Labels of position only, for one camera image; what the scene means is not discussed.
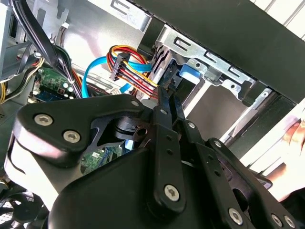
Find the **black plastic bracket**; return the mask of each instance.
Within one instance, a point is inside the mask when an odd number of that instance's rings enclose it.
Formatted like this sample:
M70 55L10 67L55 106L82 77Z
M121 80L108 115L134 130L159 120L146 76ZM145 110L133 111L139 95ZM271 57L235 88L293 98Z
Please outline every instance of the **black plastic bracket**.
M181 154L177 132L172 129L169 98L158 88L159 104L153 110L152 128L140 147L150 149L150 176L147 205L158 218L171 219L186 205Z
M98 147L104 130L112 120L126 116L140 117L143 111L142 103L128 94L31 104L17 113L13 134L30 152L57 166L71 167L80 162L84 152ZM37 124L34 119L40 114L51 117L52 124ZM80 141L67 142L63 134L68 130L77 132Z

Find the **black wire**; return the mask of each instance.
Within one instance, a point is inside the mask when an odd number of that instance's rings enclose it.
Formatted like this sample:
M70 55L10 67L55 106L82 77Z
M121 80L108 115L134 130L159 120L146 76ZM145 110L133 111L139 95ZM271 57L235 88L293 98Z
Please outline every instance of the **black wire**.
M24 71L24 69L25 69L25 67L27 65L29 56L30 56L30 52L31 52L32 46L33 46L33 44L29 44L27 46L27 48L25 49L25 51L24 51L24 53L22 55L21 61L20 61L19 68L18 68L18 70L16 72L16 75L19 75L19 74L21 74Z
M28 39L35 45L47 62L54 68L58 68L58 56L54 45L32 14L26 0L9 0L9 2L19 25L26 32Z
M18 86L18 88L17 88L16 90L14 90L13 92L11 92L10 94L8 94L8 95L6 96L5 99L10 99L10 98L12 98L13 96L15 96L16 94L18 94L18 93L22 90L23 86L25 85L25 83L26 83L26 81L27 81L27 78L28 78L29 74L30 74L35 68L36 68L36 67L29 68L29 69L25 72L25 74L24 74L24 76L23 76L23 79L22 79L20 85Z
M69 62L69 59L65 59L62 52L56 49L50 42L48 36L29 9L26 0L9 0L9 2L18 23L24 29L33 45L35 45L54 70L63 77L73 81L71 62Z

